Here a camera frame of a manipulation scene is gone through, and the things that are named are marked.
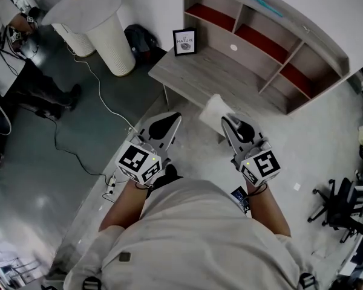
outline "concrete floor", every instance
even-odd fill
[[[290,225],[292,237],[316,265],[322,288],[334,278],[352,248],[353,239],[340,244],[343,231],[322,227],[322,220],[307,222],[322,203],[312,190],[327,186],[330,178],[336,179],[336,186],[344,177],[354,179],[354,170],[361,165],[357,127],[363,124],[362,105],[361,96],[345,82],[293,116],[264,113],[258,119],[283,168],[270,182],[270,188]],[[179,175],[208,179],[228,193],[239,185],[245,186],[230,163],[232,150],[227,142],[218,144],[217,134],[198,120],[201,110],[186,100],[172,110],[183,116],[175,144],[169,149]],[[159,106],[157,111],[166,111],[166,107]],[[112,159],[108,170],[113,172],[113,168]],[[298,191],[293,188],[296,183],[301,185]],[[116,187],[114,199],[122,189],[123,184]],[[82,206],[77,225],[72,228],[75,235],[67,237],[64,245],[70,246],[69,252],[61,260],[66,261],[68,269],[86,250],[111,206],[100,198],[103,190],[101,185],[93,188],[92,197]]]
[[[102,173],[128,125],[103,106],[87,66],[73,60],[62,40],[51,44],[58,46],[39,49],[36,63],[63,91],[75,83],[82,87],[75,111],[58,122],[58,146],[76,152],[90,172]],[[133,125],[162,93],[162,85],[148,76],[152,65],[118,78],[97,53],[84,60],[100,78],[104,101]],[[98,177],[85,173],[75,156],[55,149],[52,122],[20,109],[12,125],[0,169],[0,242],[10,242],[21,257],[38,258],[48,269]]]

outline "red shelf compartment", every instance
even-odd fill
[[[295,85],[306,97],[308,97],[309,99],[313,97],[313,82],[298,69],[296,69],[293,65],[288,63],[280,71],[280,74],[284,76],[288,81],[290,81],[293,85]]]
[[[202,18],[205,21],[211,22],[212,24],[215,24],[230,32],[235,25],[234,18],[199,3],[194,4],[188,10],[186,10],[186,13]]]
[[[242,24],[241,27],[235,32],[235,34],[242,39],[248,41],[250,44],[264,51],[270,57],[277,60],[279,63],[284,63],[288,55],[288,51],[281,45],[270,40],[257,30],[250,28],[247,25]]]

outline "office chair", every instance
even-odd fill
[[[320,211],[317,211],[313,216],[308,218],[308,222],[316,220],[327,212],[325,220],[322,222],[323,227],[329,225],[335,230],[338,230],[339,228],[346,228],[349,230],[347,237],[340,240],[340,243],[344,243],[348,237],[353,236],[355,233],[361,233],[363,235],[363,224],[355,221],[351,217],[357,202],[358,191],[348,178],[343,179],[337,195],[335,194],[335,180],[330,179],[329,184],[332,185],[329,197],[320,190],[313,189],[313,194],[315,195],[318,193],[324,200],[324,204]]]

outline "picture frame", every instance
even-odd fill
[[[174,30],[173,35],[175,56],[197,53],[197,34],[195,28]]]

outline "blue object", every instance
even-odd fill
[[[267,4],[263,0],[256,0],[259,4],[261,4],[263,7],[266,7],[268,10],[272,11],[273,13],[277,14],[279,17],[284,17],[279,11],[277,11],[275,8],[271,7],[269,4]]]

